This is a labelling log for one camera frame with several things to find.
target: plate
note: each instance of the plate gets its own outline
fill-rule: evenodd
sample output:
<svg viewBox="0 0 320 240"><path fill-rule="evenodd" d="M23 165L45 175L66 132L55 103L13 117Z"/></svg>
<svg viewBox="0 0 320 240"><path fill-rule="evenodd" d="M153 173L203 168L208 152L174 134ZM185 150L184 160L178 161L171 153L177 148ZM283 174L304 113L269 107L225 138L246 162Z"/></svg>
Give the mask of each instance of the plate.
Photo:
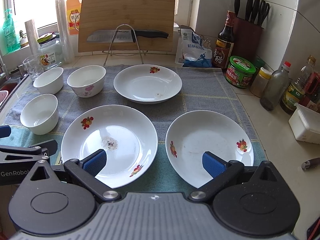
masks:
<svg viewBox="0 0 320 240"><path fill-rule="evenodd" d="M229 117L213 111L191 111L170 125L165 137L169 161L190 185L199 188L212 177L202 166L202 155L210 151L225 161L253 165L253 147L244 130Z"/></svg>
<svg viewBox="0 0 320 240"><path fill-rule="evenodd" d="M113 81L116 91L139 104L157 104L179 93L181 78L174 71L157 65L136 65L118 73Z"/></svg>
<svg viewBox="0 0 320 240"><path fill-rule="evenodd" d="M65 132L61 158L82 160L98 149L107 153L107 164L96 176L111 188L139 178L153 162L158 137L152 122L128 106L99 106L81 114Z"/></svg>

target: wooden cutting board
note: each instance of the wooden cutting board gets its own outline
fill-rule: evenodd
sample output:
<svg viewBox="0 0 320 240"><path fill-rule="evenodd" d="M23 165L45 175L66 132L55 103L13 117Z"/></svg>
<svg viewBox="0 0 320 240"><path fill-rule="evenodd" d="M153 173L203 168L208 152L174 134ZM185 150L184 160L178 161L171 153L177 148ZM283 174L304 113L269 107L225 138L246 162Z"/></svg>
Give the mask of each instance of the wooden cutting board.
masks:
<svg viewBox="0 0 320 240"><path fill-rule="evenodd" d="M167 39L137 38L141 50L172 51L174 2L175 0L82 0L78 52L108 51L110 43L90 43L87 38L94 31L115 30L121 24L129 24L137 30L169 33ZM112 49L137 50L137 44L113 43Z"/></svg>

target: knife block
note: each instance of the knife block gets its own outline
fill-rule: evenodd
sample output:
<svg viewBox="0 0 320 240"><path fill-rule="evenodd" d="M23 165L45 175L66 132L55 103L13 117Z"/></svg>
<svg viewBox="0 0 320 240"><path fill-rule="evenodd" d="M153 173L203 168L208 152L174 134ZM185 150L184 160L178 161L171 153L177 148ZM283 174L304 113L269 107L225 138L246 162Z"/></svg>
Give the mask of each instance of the knife block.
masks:
<svg viewBox="0 0 320 240"><path fill-rule="evenodd" d="M236 17L233 25L235 44L231 55L252 62L256 56L262 30L262 27Z"/></svg>

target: metal screw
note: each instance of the metal screw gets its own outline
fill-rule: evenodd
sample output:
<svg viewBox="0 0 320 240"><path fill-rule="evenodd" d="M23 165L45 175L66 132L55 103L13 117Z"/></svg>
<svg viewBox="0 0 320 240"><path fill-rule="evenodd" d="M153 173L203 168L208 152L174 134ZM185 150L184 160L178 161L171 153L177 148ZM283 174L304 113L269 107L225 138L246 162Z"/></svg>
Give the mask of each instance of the metal screw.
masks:
<svg viewBox="0 0 320 240"><path fill-rule="evenodd" d="M206 194L203 191L194 191L190 194L193 199L203 199Z"/></svg>
<svg viewBox="0 0 320 240"><path fill-rule="evenodd" d="M102 194L102 196L106 199L114 199L119 196L119 193L114 190L108 190Z"/></svg>

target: beige countertop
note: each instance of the beige countertop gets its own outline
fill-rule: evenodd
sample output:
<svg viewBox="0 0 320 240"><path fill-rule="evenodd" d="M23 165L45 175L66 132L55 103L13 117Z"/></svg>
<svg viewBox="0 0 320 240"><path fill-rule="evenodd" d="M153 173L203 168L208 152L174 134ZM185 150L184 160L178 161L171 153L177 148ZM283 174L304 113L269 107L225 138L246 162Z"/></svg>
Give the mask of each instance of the beige countertop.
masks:
<svg viewBox="0 0 320 240"><path fill-rule="evenodd" d="M143 56L145 64L156 64L162 66L179 66L174 63L175 55L146 54ZM102 65L105 55L93 55L76 57L74 63L64 67L82 67L86 65ZM141 64L139 56L117 57L109 56L107 65L136 65ZM21 85L17 93L10 99L9 103L0 113L0 121L3 120L12 104L21 96L27 85ZM268 159L276 166L284 177L289 187L300 203L300 217L294 229L295 236L306 239L306 230L320 216L320 168L304 172L301 164L312 158L320 157L320 145L296 141L289 126L290 116L280 106L275 110L266 111L259 103L259 98L252 95L248 89L233 87L244 109L246 110ZM14 192L14 186L6 186L5 190L0 188L0 199L10 199ZM8 225L7 207L4 202L0 203L0 218L7 231L7 236L12 233L12 227Z"/></svg>

